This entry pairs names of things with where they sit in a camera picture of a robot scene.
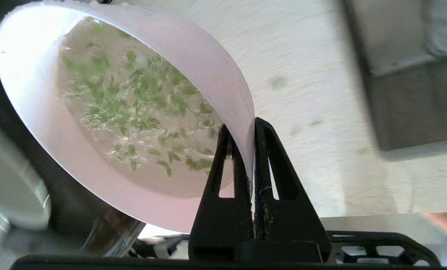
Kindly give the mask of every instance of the white container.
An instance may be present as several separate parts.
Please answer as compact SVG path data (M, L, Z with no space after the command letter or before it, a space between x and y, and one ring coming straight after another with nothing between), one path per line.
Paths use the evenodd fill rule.
M210 34L145 7L30 3L10 12L0 25L0 79L16 112L45 150L117 209L165 229L190 232L200 198L174 198L125 179L93 149L54 91L59 38L88 16L134 36L179 69L220 115L252 176L254 109L245 78Z

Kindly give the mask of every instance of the white countertop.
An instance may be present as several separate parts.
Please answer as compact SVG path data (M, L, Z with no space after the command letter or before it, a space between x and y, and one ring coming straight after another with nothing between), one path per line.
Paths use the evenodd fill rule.
M447 153L379 151L337 1L121 2L182 14L223 45L321 217L447 212Z

